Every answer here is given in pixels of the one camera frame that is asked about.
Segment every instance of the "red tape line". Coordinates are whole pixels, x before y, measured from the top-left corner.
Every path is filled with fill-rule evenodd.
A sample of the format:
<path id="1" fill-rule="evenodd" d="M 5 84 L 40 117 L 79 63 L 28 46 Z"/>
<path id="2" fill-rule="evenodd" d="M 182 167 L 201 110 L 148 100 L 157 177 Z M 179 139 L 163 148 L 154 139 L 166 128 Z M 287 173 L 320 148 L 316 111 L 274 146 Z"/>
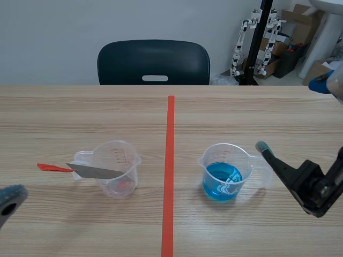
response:
<path id="1" fill-rule="evenodd" d="M 167 114 L 161 257 L 173 257 L 174 254 L 174 121 L 175 96 L 170 95 Z"/>

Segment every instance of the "black metal stand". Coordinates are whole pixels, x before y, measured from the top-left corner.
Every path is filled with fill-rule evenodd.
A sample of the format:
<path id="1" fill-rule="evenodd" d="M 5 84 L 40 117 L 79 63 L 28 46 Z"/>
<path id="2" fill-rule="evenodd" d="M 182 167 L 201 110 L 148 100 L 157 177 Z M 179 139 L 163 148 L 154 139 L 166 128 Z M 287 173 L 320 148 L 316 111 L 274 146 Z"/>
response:
<path id="1" fill-rule="evenodd" d="M 260 23 L 257 25 L 255 33 L 253 34 L 252 44 L 250 47 L 244 74 L 236 77 L 236 80 L 240 83 L 240 85 L 258 85 L 258 83 L 253 78 L 253 73 L 255 70 L 255 63 L 257 60 L 258 51 L 262 43 L 264 30 L 268 23 L 270 11 L 272 10 L 273 1 L 274 0 L 262 1 L 261 9 L 263 10 L 263 13 L 261 16 Z"/>

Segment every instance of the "cardboard box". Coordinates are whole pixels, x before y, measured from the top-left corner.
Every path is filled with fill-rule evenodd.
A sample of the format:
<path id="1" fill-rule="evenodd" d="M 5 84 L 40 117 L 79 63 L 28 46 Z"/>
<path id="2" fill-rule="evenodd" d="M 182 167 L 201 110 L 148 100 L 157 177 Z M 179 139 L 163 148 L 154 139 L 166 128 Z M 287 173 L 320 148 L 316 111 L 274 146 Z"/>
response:
<path id="1" fill-rule="evenodd" d="M 263 76 L 263 75 L 260 75 L 257 73 L 257 69 L 260 66 L 260 64 L 262 63 L 262 60 L 257 59 L 256 64 L 255 64 L 254 76 L 259 78 L 259 79 L 269 78 L 271 75 L 274 74 L 274 71 L 277 68 L 279 62 L 280 62 L 280 59 L 277 59 L 274 56 L 274 58 L 271 59 L 271 63 L 269 63 L 269 65 L 265 68 L 265 71 L 267 72 L 266 76 Z M 243 70 L 245 70 L 246 65 L 247 65 L 247 59 L 244 60 Z"/>
<path id="2" fill-rule="evenodd" d="M 308 86 L 310 84 L 310 81 L 316 77 L 319 77 L 321 75 L 324 75 L 328 73 L 329 71 L 332 71 L 332 69 L 326 67 L 323 65 L 324 61 L 315 61 L 313 63 L 313 66 L 310 70 L 310 72 L 307 74 L 306 78 L 303 81 L 303 85 Z"/>
<path id="3" fill-rule="evenodd" d="M 296 24 L 292 34 L 292 44 L 301 43 L 306 45 L 310 43 L 320 26 L 325 12 L 318 11 L 311 16 L 302 15 L 308 8 L 308 6 L 297 4 L 293 12 L 287 10 L 282 11 L 281 16 L 283 20 Z"/>
<path id="4" fill-rule="evenodd" d="M 268 41 L 269 41 L 269 39 L 265 39 L 265 38 L 262 39 L 262 43 L 259 47 L 259 49 L 261 51 L 266 50 L 266 46 L 268 45 Z M 279 56 L 279 57 L 282 57 L 284 55 L 285 51 L 287 50 L 287 47 L 288 46 L 284 43 L 276 42 L 272 54 Z"/>
<path id="5" fill-rule="evenodd" d="M 267 39 L 270 39 L 271 35 L 272 35 L 272 33 L 267 32 L 267 33 L 264 35 L 264 37 L 267 38 Z M 287 36 L 277 35 L 277 41 L 278 41 L 278 42 L 282 42 L 282 43 L 286 44 L 287 46 L 290 44 L 290 39 L 289 39 L 289 37 L 287 37 Z"/>

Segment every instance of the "clear plastic cup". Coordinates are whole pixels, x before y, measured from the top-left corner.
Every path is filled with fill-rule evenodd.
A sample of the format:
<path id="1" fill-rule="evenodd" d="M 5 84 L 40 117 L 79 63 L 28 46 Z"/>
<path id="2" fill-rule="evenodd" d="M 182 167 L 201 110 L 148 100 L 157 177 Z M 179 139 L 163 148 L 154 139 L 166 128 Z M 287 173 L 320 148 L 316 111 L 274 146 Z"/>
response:
<path id="1" fill-rule="evenodd" d="M 135 148 L 125 141 L 111 141 L 96 147 L 92 152 L 77 152 L 72 164 L 120 171 L 112 179 L 96 179 L 106 195 L 121 198 L 133 192 L 138 184 L 137 166 L 141 163 Z M 73 172 L 74 179 L 82 179 Z"/>
<path id="2" fill-rule="evenodd" d="M 273 174 L 263 157 L 250 156 L 229 143 L 209 147 L 198 163 L 204 169 L 205 192 L 219 201 L 235 198 L 254 170 L 263 171 L 262 187 L 269 186 Z"/>

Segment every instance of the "chair handle hole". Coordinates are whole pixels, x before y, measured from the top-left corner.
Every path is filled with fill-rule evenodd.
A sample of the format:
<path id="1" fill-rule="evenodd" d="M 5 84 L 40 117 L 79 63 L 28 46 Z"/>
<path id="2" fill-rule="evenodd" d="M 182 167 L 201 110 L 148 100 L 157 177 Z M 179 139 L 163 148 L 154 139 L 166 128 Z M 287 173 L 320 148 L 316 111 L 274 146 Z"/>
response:
<path id="1" fill-rule="evenodd" d="M 144 81 L 168 81 L 168 76 L 164 75 L 145 75 L 142 77 Z"/>

